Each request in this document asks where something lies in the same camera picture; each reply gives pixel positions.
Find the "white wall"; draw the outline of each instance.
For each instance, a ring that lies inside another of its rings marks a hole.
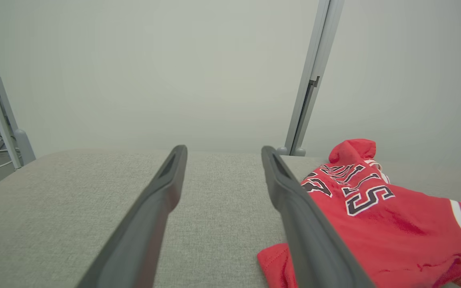
[[[258,153],[285,142],[317,7],[0,0],[0,73],[37,156],[176,144]]]
[[[461,166],[461,1],[346,0],[302,147]]]

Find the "gray fabric surface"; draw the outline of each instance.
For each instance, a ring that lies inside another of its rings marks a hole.
[[[1,181],[0,287],[74,287],[167,155],[63,152]],[[300,180],[325,162],[283,158]],[[452,168],[381,164],[394,184],[461,201]],[[266,287],[256,254],[282,241],[260,155],[188,152],[155,286]]]

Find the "red jersey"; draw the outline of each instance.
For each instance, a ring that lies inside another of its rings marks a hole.
[[[337,145],[302,186],[379,288],[461,286],[461,202],[390,184],[376,144]],[[295,288],[287,244],[258,253],[270,288]]]

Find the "red hoodie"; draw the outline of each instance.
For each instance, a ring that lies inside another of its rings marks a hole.
[[[302,186],[377,287],[461,286],[461,202],[390,184],[375,153],[344,141]],[[298,287],[287,244],[257,258],[270,288]]]

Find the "gray upholstered surface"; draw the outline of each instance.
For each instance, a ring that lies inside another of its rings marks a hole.
[[[0,182],[0,287],[73,287],[168,151],[70,151]],[[302,179],[324,159],[284,157]],[[461,172],[384,163],[394,184],[461,200]],[[285,241],[260,155],[188,153],[157,287],[267,286],[256,261]]]

